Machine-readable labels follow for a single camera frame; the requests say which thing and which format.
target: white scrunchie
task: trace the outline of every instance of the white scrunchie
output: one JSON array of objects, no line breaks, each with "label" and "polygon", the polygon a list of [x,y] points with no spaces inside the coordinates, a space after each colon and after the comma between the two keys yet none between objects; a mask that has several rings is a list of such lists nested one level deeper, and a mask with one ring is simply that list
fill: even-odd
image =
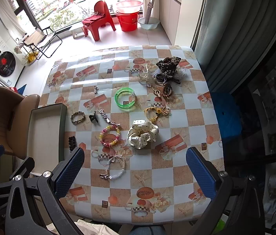
[{"label": "white scrunchie", "polygon": [[149,141],[156,141],[159,127],[145,120],[134,120],[128,131],[129,144],[137,149],[144,148]]}]

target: brown chair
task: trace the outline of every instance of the brown chair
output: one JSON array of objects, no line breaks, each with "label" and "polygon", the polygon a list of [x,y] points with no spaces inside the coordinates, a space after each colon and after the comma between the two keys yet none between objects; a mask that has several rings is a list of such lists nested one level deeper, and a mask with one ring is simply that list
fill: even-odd
[{"label": "brown chair", "polygon": [[30,114],[39,101],[38,95],[23,97],[0,86],[0,144],[5,154],[26,158]]}]

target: yellow hair tie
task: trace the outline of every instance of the yellow hair tie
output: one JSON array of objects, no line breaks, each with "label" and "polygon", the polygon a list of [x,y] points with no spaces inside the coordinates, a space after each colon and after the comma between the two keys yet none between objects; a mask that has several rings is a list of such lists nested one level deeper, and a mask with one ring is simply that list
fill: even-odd
[{"label": "yellow hair tie", "polygon": [[[152,118],[148,117],[148,111],[150,111],[150,110],[156,110],[156,117],[152,117]],[[150,108],[146,108],[144,110],[144,112],[145,112],[145,116],[147,117],[147,119],[149,119],[153,123],[153,122],[155,122],[159,118],[159,116],[161,114],[168,115],[170,113],[170,109],[169,108],[165,108],[165,107],[163,107],[163,108],[150,107]]]}]

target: mop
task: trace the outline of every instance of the mop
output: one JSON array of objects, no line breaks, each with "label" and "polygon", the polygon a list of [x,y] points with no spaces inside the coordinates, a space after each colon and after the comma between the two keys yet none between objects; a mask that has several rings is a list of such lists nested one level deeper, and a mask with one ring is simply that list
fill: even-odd
[{"label": "mop", "polygon": [[151,11],[154,5],[154,0],[148,3],[148,9],[147,9],[147,14],[145,15],[145,24],[149,24],[150,16],[151,16]]}]

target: white floor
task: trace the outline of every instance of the white floor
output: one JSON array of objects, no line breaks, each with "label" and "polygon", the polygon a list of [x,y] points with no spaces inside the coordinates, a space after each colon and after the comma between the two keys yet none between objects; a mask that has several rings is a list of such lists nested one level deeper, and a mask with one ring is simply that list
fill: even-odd
[{"label": "white floor", "polygon": [[[154,30],[148,31],[138,25],[138,29],[132,32],[123,32],[119,24],[115,25],[114,32],[110,25],[99,29],[100,40],[95,42],[89,32],[88,37],[73,39],[72,36],[63,38],[62,45],[51,58],[42,58],[32,65],[24,68],[21,73],[16,88],[27,84],[24,96],[38,94],[41,96],[46,79],[56,60],[75,56],[79,54],[89,54],[94,50],[135,45],[171,45],[163,27],[159,24]],[[52,52],[58,46],[58,42],[52,44],[48,52]]]}]

